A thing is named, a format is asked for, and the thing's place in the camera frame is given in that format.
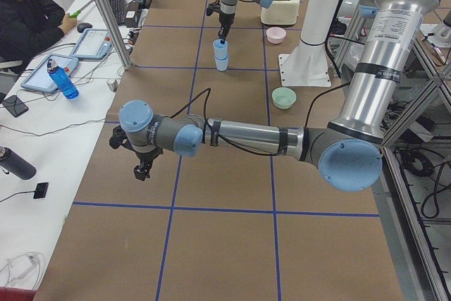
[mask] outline white desk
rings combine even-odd
[[[75,0],[69,12],[75,12],[88,1]],[[106,27],[94,3],[78,19],[80,22],[93,24],[95,28]],[[128,30],[120,27],[123,37]],[[77,42],[79,36],[80,33],[74,29],[56,45]],[[50,52],[68,55],[72,48]],[[37,66],[45,55],[35,58],[28,68]],[[81,61],[73,73],[74,82],[86,82],[80,78],[97,64]],[[91,81],[78,87],[80,96],[73,102],[62,94],[52,102],[46,99],[28,102],[42,98],[42,95],[21,90],[20,84],[25,79],[25,74],[8,95],[18,93],[19,98],[28,102],[30,110],[14,118],[0,106],[0,124],[42,134],[71,124],[101,120],[105,118],[114,98],[114,93],[106,85],[106,79],[117,78],[120,81],[122,72],[118,55],[112,53],[106,63],[94,72]],[[34,190],[36,184],[41,182],[49,183],[44,199],[34,200],[33,194],[23,194],[0,203],[0,268],[7,259],[19,254],[41,252],[46,257],[43,267],[45,271],[102,126],[102,122],[89,123],[43,137],[24,135],[0,127],[0,145],[11,148],[37,169],[36,175],[29,180],[0,172],[0,199],[17,192]],[[37,272],[33,272],[12,287],[31,289],[36,277]]]

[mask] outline pink bowl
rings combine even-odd
[[[281,27],[270,27],[266,30],[266,38],[272,44],[280,44],[286,37],[287,32]]]

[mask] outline stacked cups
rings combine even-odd
[[[216,39],[213,42],[214,61],[218,70],[226,70],[228,65],[228,43],[225,40]]]

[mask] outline blue water bottle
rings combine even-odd
[[[50,78],[56,83],[56,86],[62,91],[64,97],[68,99],[75,99],[78,97],[78,90],[66,74],[64,69],[58,66],[56,60],[50,58],[47,61],[47,72]]]

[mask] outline tablet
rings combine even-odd
[[[67,75],[71,75],[72,72],[78,66],[78,58],[73,56],[63,56],[60,54],[49,54],[39,65],[36,67],[29,76],[20,84],[21,87],[38,91],[43,93],[52,93],[58,89],[56,83],[50,78],[47,72],[47,61],[52,58],[58,66],[64,68]]]
[[[110,48],[111,38],[107,30],[88,28],[83,31],[70,55],[83,60],[99,60]]]

